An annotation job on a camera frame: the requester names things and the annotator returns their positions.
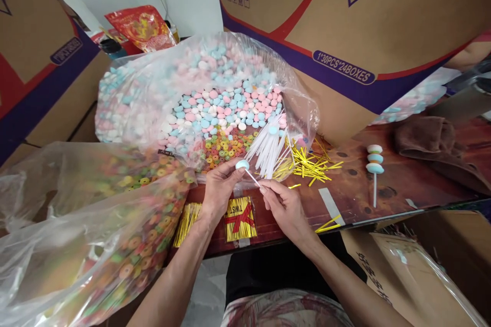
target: finger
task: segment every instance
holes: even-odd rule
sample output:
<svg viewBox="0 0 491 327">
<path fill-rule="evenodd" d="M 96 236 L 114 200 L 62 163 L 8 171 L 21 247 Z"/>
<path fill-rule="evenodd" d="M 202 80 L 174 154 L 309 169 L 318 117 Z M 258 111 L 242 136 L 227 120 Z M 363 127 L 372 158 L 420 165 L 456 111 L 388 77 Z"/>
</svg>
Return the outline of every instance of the finger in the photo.
<svg viewBox="0 0 491 327">
<path fill-rule="evenodd" d="M 224 163 L 216 167 L 213 171 L 225 176 L 229 176 L 232 169 L 235 169 L 235 165 L 241 160 L 243 160 L 243 158 L 235 157 L 230 161 L 225 161 Z"/>
<path fill-rule="evenodd" d="M 263 199 L 264 199 L 264 208 L 266 208 L 266 211 L 271 211 L 270 203 L 267 201 L 266 197 L 263 197 Z"/>
<path fill-rule="evenodd" d="M 235 170 L 227 179 L 226 181 L 229 182 L 231 185 L 237 184 L 239 181 L 242 180 L 242 177 L 244 176 L 244 173 L 246 172 L 246 168 L 240 168 L 238 170 Z"/>
<path fill-rule="evenodd" d="M 273 215 L 285 211 L 285 208 L 278 200 L 278 197 L 276 196 L 275 192 L 273 192 L 271 189 L 266 187 L 261 187 L 260 190 L 264 196 L 264 199 L 267 200 L 271 212 L 273 212 Z"/>
<path fill-rule="evenodd" d="M 292 190 L 280 184 L 276 180 L 260 180 L 259 184 L 270 188 L 273 192 L 278 193 L 281 199 L 286 200 L 292 195 Z"/>
</svg>

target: forearm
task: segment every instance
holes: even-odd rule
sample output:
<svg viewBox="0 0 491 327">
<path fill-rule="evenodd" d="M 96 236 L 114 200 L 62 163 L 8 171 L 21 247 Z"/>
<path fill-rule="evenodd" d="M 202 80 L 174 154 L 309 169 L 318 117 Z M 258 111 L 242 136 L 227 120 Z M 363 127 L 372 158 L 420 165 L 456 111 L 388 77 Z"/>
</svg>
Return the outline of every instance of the forearm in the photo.
<svg viewBox="0 0 491 327">
<path fill-rule="evenodd" d="M 361 326 L 411 326 L 392 306 L 361 281 L 317 236 L 299 246 L 338 297 L 349 318 Z"/>
<path fill-rule="evenodd" d="M 200 215 L 127 327 L 181 325 L 196 274 L 218 221 L 216 216 Z"/>
</svg>

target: cloth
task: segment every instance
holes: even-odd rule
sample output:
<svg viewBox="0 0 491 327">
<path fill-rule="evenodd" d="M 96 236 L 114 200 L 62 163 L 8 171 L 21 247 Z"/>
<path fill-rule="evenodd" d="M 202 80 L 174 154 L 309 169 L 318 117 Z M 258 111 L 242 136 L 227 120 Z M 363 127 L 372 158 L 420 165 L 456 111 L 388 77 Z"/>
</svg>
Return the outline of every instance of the cloth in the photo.
<svg viewBox="0 0 491 327">
<path fill-rule="evenodd" d="M 221 327 L 344 326 L 352 327 L 341 305 L 328 297 L 296 289 L 246 296 L 225 309 Z"/>
<path fill-rule="evenodd" d="M 320 234 L 319 239 L 366 283 L 367 274 L 346 251 L 340 232 Z M 300 289 L 338 301 L 317 267 L 291 242 L 232 254 L 225 306 L 246 296 L 281 289 Z"/>
<path fill-rule="evenodd" d="M 401 156 L 426 160 L 430 167 L 459 184 L 491 195 L 491 184 L 472 164 L 465 163 L 465 146 L 455 141 L 453 125 L 439 116 L 418 116 L 395 131 Z"/>
</svg>

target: brown towel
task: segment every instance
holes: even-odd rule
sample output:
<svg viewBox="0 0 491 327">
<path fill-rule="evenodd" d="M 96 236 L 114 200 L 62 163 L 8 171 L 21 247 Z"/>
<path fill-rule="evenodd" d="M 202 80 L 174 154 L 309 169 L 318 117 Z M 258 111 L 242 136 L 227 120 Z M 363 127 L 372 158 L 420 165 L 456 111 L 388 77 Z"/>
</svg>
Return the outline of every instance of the brown towel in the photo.
<svg viewBox="0 0 491 327">
<path fill-rule="evenodd" d="M 427 160 L 443 176 L 491 195 L 491 184 L 462 160 L 466 147 L 455 142 L 454 127 L 445 118 L 421 116 L 407 121 L 395 131 L 395 145 L 401 156 Z"/>
</svg>

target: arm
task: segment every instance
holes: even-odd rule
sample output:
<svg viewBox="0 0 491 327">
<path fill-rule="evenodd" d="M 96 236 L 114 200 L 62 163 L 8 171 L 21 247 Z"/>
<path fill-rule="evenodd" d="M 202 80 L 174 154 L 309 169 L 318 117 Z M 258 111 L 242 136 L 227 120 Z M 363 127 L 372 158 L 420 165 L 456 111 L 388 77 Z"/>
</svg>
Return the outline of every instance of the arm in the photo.
<svg viewBox="0 0 491 327">
<path fill-rule="evenodd" d="M 266 209 L 271 210 L 285 235 L 316 265 L 354 325 L 411 326 L 322 244 L 307 222 L 297 192 L 274 180 L 259 183 Z"/>
<path fill-rule="evenodd" d="M 181 325 L 211 236 L 227 211 L 234 185 L 244 174 L 244 168 L 233 171 L 239 160 L 230 160 L 207 174 L 205 199 L 197 221 L 127 327 Z"/>
</svg>

